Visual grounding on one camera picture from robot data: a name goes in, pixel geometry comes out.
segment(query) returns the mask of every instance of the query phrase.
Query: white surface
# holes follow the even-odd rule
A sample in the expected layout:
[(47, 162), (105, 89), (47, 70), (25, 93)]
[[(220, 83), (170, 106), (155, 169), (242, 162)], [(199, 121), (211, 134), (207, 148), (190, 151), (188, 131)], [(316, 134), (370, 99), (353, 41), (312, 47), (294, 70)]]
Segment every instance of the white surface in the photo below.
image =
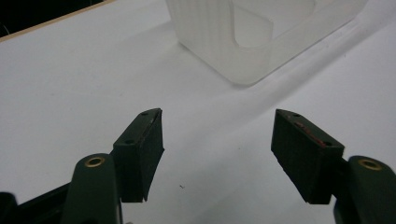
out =
[(251, 85), (352, 20), (367, 0), (166, 0), (184, 46)]
[(177, 43), (163, 0), (119, 0), (0, 43), (0, 190), (19, 203), (110, 152), (141, 111), (163, 109), (165, 152), (124, 221), (334, 223), (305, 204), (270, 151), (276, 108), (396, 169), (396, 2), (357, 19), (251, 87)]

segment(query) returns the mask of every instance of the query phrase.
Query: translucent plastic container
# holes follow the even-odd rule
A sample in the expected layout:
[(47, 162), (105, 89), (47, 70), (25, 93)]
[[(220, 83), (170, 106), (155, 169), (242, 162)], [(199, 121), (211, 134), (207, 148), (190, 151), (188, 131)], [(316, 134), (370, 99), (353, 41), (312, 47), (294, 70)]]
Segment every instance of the translucent plastic container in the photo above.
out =
[(166, 0), (179, 41), (251, 84), (352, 20), (367, 0)]

